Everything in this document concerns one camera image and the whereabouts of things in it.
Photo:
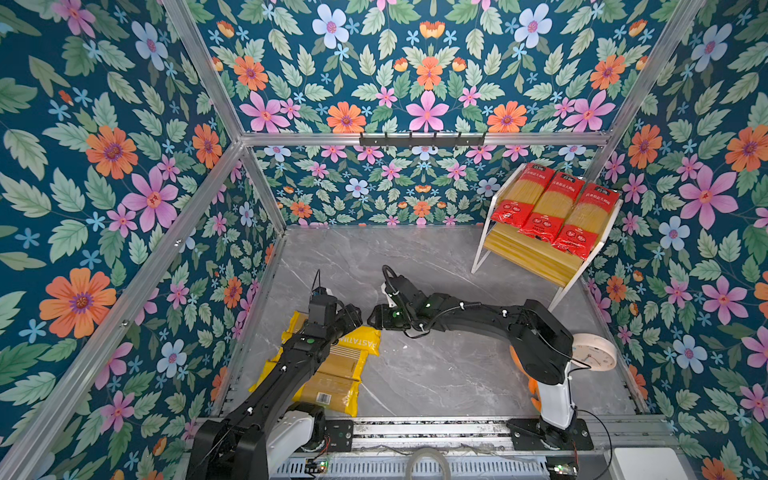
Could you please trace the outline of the red spaghetti bag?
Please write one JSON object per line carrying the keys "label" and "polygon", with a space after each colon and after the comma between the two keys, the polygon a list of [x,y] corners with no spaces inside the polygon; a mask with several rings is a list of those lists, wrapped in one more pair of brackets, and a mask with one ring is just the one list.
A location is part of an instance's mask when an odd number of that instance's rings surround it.
{"label": "red spaghetti bag", "polygon": [[566,218],[553,246],[586,260],[594,250],[619,197],[615,190],[589,183]]}
{"label": "red spaghetti bag", "polygon": [[556,173],[519,232],[553,243],[584,186],[580,177]]}
{"label": "red spaghetti bag", "polygon": [[497,202],[491,220],[522,227],[554,176],[555,171],[549,167],[535,163],[526,165],[503,198]]}

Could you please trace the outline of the yellow pasta bag top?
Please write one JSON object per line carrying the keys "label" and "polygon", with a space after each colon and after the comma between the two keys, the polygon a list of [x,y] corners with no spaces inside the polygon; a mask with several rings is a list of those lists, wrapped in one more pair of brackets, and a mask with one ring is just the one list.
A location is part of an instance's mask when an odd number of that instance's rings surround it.
{"label": "yellow pasta bag top", "polygon": [[[295,311],[288,329],[281,334],[282,342],[286,342],[296,334],[307,320],[308,315],[306,313]],[[381,332],[369,326],[361,326],[352,333],[341,337],[338,343],[331,347],[330,353],[346,356],[365,353],[367,355],[379,356],[380,347]]]}

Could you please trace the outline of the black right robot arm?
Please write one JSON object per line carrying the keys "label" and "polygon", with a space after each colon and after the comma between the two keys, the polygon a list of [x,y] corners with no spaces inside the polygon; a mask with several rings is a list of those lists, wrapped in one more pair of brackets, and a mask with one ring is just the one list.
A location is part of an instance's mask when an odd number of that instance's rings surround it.
{"label": "black right robot arm", "polygon": [[386,302],[374,307],[369,326],[401,331],[411,339],[459,332],[504,341],[522,371],[538,384],[541,427],[557,432],[572,427],[577,417],[570,386],[575,335],[541,302],[497,306],[427,294],[388,265],[382,273]]}

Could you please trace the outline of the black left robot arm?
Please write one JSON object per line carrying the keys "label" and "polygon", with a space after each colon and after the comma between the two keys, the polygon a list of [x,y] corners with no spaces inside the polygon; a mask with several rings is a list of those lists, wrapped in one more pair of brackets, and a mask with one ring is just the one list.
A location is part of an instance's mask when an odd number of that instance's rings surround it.
{"label": "black left robot arm", "polygon": [[267,479],[268,438],[295,393],[318,371],[338,340],[363,324],[361,310],[323,287],[313,290],[309,318],[282,346],[277,366],[221,420],[197,431],[187,479]]}

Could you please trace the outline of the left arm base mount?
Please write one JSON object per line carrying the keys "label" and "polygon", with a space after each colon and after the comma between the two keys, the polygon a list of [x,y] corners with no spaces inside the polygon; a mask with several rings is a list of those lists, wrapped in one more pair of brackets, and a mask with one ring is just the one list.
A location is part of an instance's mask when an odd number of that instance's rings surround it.
{"label": "left arm base mount", "polygon": [[286,416],[268,437],[270,454],[320,453],[351,450],[355,423],[346,419],[318,420],[306,415]]}

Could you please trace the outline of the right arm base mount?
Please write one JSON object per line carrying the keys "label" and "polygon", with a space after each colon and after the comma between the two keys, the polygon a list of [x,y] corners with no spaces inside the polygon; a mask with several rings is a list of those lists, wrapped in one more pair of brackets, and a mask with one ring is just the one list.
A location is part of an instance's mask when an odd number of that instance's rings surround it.
{"label": "right arm base mount", "polygon": [[576,418],[565,430],[539,418],[509,419],[505,422],[515,450],[592,451],[594,443],[587,424]]}

